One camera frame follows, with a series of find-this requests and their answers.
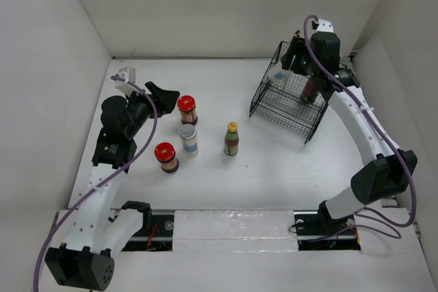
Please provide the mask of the silver lid shaker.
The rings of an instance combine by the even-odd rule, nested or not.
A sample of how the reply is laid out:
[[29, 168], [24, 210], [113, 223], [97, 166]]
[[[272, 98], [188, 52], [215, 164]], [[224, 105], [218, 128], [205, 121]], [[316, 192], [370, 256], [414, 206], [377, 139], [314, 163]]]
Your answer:
[[287, 79], [291, 73], [291, 70], [283, 69], [281, 62], [277, 62], [267, 71], [267, 77], [273, 82], [278, 82]]
[[195, 126], [191, 124], [183, 124], [179, 129], [179, 137], [183, 150], [189, 156], [196, 156], [198, 154], [198, 140]]

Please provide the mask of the dark soy sauce bottle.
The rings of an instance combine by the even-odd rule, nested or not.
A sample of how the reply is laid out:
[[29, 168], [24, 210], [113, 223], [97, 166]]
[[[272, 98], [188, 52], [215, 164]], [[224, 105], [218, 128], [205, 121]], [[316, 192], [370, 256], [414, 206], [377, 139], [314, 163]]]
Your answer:
[[302, 92], [300, 94], [300, 99], [304, 103], [307, 104], [313, 104], [315, 103], [319, 92], [315, 88], [315, 85], [311, 79], [308, 79], [304, 88], [302, 89]]

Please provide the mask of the clear glass oil bottle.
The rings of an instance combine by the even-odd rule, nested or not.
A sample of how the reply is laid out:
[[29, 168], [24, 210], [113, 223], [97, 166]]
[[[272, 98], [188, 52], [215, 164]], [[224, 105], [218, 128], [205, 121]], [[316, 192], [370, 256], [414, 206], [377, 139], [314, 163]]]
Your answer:
[[285, 54], [276, 63], [276, 73], [274, 77], [281, 81], [286, 81], [292, 73], [292, 66], [301, 48], [300, 30], [297, 30], [289, 42]]

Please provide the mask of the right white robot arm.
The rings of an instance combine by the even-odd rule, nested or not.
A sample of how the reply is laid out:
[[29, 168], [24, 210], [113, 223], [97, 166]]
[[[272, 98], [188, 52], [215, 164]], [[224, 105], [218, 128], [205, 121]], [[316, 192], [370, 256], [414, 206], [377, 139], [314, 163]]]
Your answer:
[[291, 73], [307, 76], [342, 120], [361, 156], [363, 167], [352, 176], [349, 187], [320, 203], [311, 221], [324, 233], [335, 232], [369, 204], [412, 187], [418, 162], [412, 150], [401, 149], [381, 126], [355, 74], [341, 67], [339, 48], [334, 32], [317, 31], [307, 40], [297, 31], [278, 62], [279, 70], [270, 75], [271, 79]]

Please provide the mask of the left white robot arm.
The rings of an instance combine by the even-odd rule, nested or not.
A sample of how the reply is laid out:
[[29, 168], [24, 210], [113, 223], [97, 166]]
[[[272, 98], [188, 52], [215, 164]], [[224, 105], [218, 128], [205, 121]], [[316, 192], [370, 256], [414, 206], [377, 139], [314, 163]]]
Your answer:
[[144, 88], [117, 79], [120, 96], [101, 104], [101, 130], [92, 157], [86, 192], [66, 213], [75, 219], [61, 245], [50, 247], [45, 264], [55, 281], [64, 287], [104, 291], [115, 269], [116, 255], [135, 234], [152, 229], [151, 208], [144, 202], [127, 202], [111, 220], [111, 207], [123, 176], [146, 150], [137, 148], [134, 137], [148, 120], [170, 114], [180, 96], [148, 81]]

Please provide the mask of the red lid jar back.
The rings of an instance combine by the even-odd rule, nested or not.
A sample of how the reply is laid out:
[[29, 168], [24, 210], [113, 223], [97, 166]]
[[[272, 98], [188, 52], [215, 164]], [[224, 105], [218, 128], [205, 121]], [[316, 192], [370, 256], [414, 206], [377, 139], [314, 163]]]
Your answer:
[[183, 124], [195, 125], [198, 122], [196, 114], [196, 101], [190, 95], [183, 95], [177, 101], [177, 107], [181, 114]]

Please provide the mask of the red lid jar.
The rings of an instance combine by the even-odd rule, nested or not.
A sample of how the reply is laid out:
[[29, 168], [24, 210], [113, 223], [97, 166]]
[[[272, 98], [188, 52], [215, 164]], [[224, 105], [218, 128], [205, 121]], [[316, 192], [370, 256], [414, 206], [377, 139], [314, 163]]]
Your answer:
[[161, 169], [166, 173], [176, 172], [179, 168], [179, 160], [174, 146], [168, 142], [162, 142], [155, 147], [154, 155], [159, 161]]
[[196, 101], [190, 95], [183, 95], [177, 101], [177, 107], [181, 114], [183, 124], [195, 125], [198, 122], [196, 114]]

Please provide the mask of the red lid jar front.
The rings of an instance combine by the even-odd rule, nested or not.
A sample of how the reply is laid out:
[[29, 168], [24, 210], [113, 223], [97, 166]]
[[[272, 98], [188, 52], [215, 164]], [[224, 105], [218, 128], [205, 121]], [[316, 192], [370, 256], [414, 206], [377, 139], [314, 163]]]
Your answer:
[[161, 169], [166, 173], [176, 172], [179, 168], [179, 160], [174, 146], [168, 142], [162, 142], [155, 147], [154, 155], [159, 161]]

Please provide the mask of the green label sauce bottle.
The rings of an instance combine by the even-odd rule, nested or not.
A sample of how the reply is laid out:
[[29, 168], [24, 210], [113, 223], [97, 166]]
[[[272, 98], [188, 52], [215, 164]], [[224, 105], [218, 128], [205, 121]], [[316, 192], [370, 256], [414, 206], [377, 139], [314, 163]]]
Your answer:
[[224, 153], [228, 156], [236, 155], [238, 153], [238, 145], [238, 124], [236, 122], [229, 122], [224, 137]]

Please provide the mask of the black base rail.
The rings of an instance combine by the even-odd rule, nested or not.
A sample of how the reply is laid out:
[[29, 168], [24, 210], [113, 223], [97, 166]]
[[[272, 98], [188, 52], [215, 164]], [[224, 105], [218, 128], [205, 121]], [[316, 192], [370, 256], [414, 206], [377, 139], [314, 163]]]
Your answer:
[[[172, 250], [172, 234], [176, 211], [153, 211], [150, 230], [136, 233], [124, 247], [126, 252], [165, 252]], [[293, 211], [294, 223], [288, 231], [295, 234], [298, 250], [358, 250], [357, 238], [351, 230], [339, 237], [323, 228], [316, 222], [315, 211]]]

